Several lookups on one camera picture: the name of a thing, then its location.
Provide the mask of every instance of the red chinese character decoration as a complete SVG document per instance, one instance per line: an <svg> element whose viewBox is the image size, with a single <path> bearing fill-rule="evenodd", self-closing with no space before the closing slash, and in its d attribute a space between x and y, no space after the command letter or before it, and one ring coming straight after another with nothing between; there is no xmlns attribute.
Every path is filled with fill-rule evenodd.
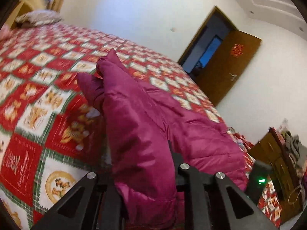
<svg viewBox="0 0 307 230"><path fill-rule="evenodd" d="M236 58L238 58L239 56L241 56L243 53L242 53L242 50L243 50L244 46L241 45L241 44L235 44L231 51L230 51L230 55L232 56L235 56Z"/></svg>

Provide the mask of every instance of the purple jacket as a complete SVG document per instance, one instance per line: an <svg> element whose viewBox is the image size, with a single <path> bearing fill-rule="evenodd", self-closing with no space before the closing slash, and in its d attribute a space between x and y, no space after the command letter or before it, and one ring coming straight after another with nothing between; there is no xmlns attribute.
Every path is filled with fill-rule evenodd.
<svg viewBox="0 0 307 230"><path fill-rule="evenodd" d="M222 171L245 188L243 152L225 124L188 111L167 92L131 77L115 50L96 70L103 80L79 73L78 84L105 117L112 173L132 224L166 228L184 219L168 140L185 162L210 174Z"/></svg>

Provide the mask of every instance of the door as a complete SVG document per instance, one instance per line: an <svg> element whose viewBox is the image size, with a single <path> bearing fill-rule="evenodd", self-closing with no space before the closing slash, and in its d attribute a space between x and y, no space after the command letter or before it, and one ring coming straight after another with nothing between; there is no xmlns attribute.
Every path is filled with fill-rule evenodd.
<svg viewBox="0 0 307 230"><path fill-rule="evenodd" d="M201 70L196 83L215 106L241 76L260 43L255 36L233 30Z"/></svg>

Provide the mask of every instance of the door frame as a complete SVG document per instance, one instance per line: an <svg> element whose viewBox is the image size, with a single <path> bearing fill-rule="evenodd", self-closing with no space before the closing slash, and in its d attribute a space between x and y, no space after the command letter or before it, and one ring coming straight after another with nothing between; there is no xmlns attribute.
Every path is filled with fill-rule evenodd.
<svg viewBox="0 0 307 230"><path fill-rule="evenodd" d="M217 6L214 6L209 15L207 16L207 18L205 19L205 21L203 22L203 24L200 26L199 30L194 35L190 44L188 45L188 47L185 49L180 59L178 60L179 65L182 66L184 62L187 60L193 48L195 47L195 45L197 44L197 42L205 32L208 21L215 13L220 14L222 16L222 19L225 20L231 26L232 30L238 30L238 28L233 24L233 22Z"/></svg>

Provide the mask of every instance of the ceiling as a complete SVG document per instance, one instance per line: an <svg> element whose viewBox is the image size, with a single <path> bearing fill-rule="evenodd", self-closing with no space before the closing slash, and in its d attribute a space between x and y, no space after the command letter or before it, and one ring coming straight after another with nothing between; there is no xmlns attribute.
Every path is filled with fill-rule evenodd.
<svg viewBox="0 0 307 230"><path fill-rule="evenodd" d="M307 24L291 0L236 0L250 18L283 27L307 40Z"/></svg>

